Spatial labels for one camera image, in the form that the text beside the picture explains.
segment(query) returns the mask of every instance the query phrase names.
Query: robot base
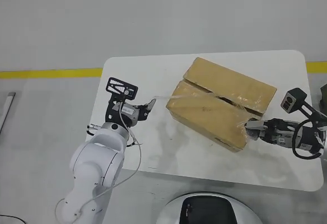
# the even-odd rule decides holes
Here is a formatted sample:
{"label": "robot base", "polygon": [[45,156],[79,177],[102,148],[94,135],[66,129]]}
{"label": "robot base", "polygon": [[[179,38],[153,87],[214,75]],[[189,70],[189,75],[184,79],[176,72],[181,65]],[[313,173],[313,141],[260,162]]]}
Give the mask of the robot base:
{"label": "robot base", "polygon": [[190,193],[169,202],[156,224],[262,224],[259,217],[238,200],[220,193]]}

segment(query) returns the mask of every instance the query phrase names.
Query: clear packing tape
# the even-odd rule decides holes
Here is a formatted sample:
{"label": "clear packing tape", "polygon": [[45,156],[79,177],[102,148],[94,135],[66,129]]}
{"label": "clear packing tape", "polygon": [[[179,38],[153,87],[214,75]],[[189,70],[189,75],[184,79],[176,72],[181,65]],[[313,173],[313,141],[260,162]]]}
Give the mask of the clear packing tape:
{"label": "clear packing tape", "polygon": [[[221,96],[214,92],[185,92],[185,94],[180,95],[154,96],[153,98],[156,100],[169,101],[170,106],[167,108],[176,120],[178,119],[173,115],[173,113],[181,113],[182,115],[184,114],[184,111],[191,111],[187,117],[193,119],[193,116],[196,116],[195,119],[197,120],[197,123],[210,126],[214,132],[217,128],[225,130],[225,132],[222,133],[227,135],[227,139],[223,142],[234,148],[235,151],[241,150],[250,139],[245,129],[245,123],[251,118],[259,120],[263,116],[262,113],[257,112],[258,106],[261,103],[261,97],[255,101],[250,101],[235,94],[231,94],[230,97],[227,97],[226,95]],[[222,100],[224,103],[222,104],[221,101],[217,101],[217,103],[214,104],[212,103],[213,98]],[[250,108],[243,106],[247,105],[246,102],[248,102]]]}

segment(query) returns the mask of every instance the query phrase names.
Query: box flap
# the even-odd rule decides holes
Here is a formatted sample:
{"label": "box flap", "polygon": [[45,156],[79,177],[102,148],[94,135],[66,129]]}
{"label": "box flap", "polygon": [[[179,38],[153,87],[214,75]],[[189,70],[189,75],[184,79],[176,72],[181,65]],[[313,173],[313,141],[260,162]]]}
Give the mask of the box flap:
{"label": "box flap", "polygon": [[186,119],[185,124],[191,122],[195,127],[202,127],[214,138],[219,138],[230,146],[243,148],[246,145],[245,135],[242,133],[244,128],[237,127],[237,124],[257,116],[221,99],[205,95],[204,91],[184,81],[179,82],[172,95],[192,96],[168,101],[166,107],[177,119],[182,117]]}
{"label": "box flap", "polygon": [[184,78],[246,108],[264,114],[276,88],[203,58],[196,58]]}

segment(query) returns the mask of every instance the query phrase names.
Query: black cable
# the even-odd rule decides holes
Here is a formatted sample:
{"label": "black cable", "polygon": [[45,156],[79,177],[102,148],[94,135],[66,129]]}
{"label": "black cable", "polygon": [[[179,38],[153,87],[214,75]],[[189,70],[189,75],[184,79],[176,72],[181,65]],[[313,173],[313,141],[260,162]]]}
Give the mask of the black cable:
{"label": "black cable", "polygon": [[3,215],[3,214],[0,214],[0,216],[9,217],[9,218],[16,218],[17,220],[21,221],[22,223],[27,224],[24,220],[22,220],[21,218],[15,217],[15,216],[6,216],[6,215]]}
{"label": "black cable", "polygon": [[312,156],[301,156],[297,153],[297,150],[296,150],[296,139],[297,139],[297,136],[298,136],[298,132],[299,130],[303,127],[304,124],[306,123],[309,123],[309,122],[313,122],[312,120],[310,119],[306,119],[304,121],[302,121],[300,124],[298,124],[298,126],[295,128],[294,130],[294,133],[293,133],[293,137],[292,137],[292,151],[293,151],[293,154],[298,157],[298,158],[301,158],[303,160],[313,160],[315,158],[319,158],[321,156],[321,153],[316,153]]}

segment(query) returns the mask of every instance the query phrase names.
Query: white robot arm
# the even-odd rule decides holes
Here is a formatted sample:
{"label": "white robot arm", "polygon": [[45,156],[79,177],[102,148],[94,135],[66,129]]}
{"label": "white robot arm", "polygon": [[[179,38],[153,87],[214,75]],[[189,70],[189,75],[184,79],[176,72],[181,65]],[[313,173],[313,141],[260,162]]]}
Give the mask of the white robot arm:
{"label": "white robot arm", "polygon": [[[140,106],[126,103],[126,99],[135,98],[138,87],[115,78],[109,79],[106,90],[112,93],[106,122],[101,127],[88,126],[87,133],[93,138],[78,147],[70,162],[74,188],[64,199],[62,220],[65,223],[102,223],[113,187],[131,177],[115,185],[123,167],[129,127],[146,120],[156,102],[152,100]],[[134,138],[130,146],[135,142],[138,144]]]}

